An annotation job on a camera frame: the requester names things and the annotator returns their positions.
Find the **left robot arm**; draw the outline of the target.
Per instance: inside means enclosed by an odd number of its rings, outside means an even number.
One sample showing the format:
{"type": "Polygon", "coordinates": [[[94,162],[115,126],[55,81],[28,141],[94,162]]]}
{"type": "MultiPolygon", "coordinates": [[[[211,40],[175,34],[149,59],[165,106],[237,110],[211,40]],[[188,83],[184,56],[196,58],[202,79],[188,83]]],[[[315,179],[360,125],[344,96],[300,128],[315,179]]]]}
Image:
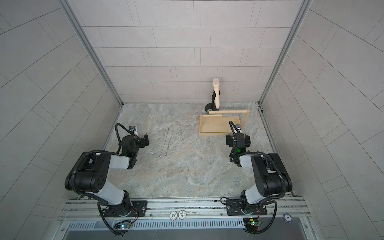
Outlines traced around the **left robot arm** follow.
{"type": "Polygon", "coordinates": [[[120,141],[118,153],[103,150],[82,153],[65,180],[65,188],[97,200],[105,207],[101,209],[103,217],[145,216],[148,202],[132,201],[127,191],[108,181],[108,172],[133,169],[139,149],[149,145],[147,134],[143,138],[128,135],[120,141]]]}

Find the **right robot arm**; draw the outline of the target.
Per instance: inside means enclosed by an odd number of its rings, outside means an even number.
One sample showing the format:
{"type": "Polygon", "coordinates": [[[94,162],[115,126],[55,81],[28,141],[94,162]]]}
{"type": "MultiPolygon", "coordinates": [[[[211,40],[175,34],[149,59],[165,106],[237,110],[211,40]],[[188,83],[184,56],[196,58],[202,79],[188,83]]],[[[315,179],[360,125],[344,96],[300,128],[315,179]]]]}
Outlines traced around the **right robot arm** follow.
{"type": "Polygon", "coordinates": [[[239,209],[243,215],[265,215],[267,212],[263,206],[272,200],[283,198],[286,193],[292,191],[291,178],[279,154],[247,151],[251,140],[250,136],[243,133],[226,135],[226,144],[232,148],[230,162],[240,168],[252,169],[255,179],[251,188],[242,191],[234,209],[239,209]]]}

